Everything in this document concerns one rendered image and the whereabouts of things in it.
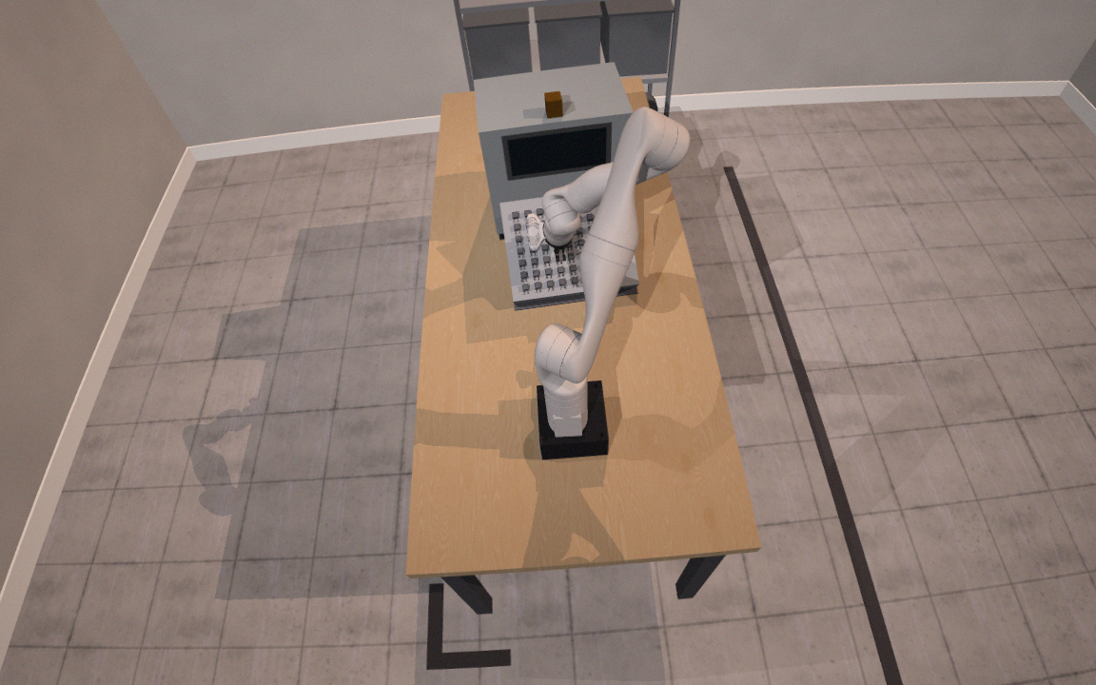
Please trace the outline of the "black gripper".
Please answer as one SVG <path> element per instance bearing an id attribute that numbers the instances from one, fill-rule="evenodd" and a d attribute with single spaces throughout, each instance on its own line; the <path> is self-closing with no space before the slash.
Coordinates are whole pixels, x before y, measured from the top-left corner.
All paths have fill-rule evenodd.
<path id="1" fill-rule="evenodd" d="M 572 241 L 573 240 L 570 240 L 569 243 L 571 243 Z M 556 249 L 556 250 L 553 250 L 553 255 L 556 255 L 556 261 L 557 262 L 566 261 L 564 247 L 569 246 L 569 243 L 567 243 L 566 246 L 552 246 L 551 243 L 548 242 L 548 240 L 545 240 L 545 243 L 547 243 L 548 246 L 551 246 L 551 247 L 553 247 Z"/>

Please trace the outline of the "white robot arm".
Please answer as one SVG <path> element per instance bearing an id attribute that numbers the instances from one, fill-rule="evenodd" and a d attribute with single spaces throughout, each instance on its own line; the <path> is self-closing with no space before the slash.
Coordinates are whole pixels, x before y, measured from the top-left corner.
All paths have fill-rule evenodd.
<path id="1" fill-rule="evenodd" d="M 582 435 L 587 424 L 587 374 L 638 244 L 636 184 L 669 172 L 688 150 L 689 132 L 681 123 L 653 109 L 636 109 L 623 129 L 613 162 L 593 167 L 571 184 L 545 192 L 545 222 L 537 214 L 527 216 L 530 250 L 537 251 L 543 240 L 552 246 L 569 243 L 581 228 L 579 213 L 597 207 L 579 256 L 586 302 L 582 334 L 552 323 L 543 329 L 535 349 L 553 437 Z"/>

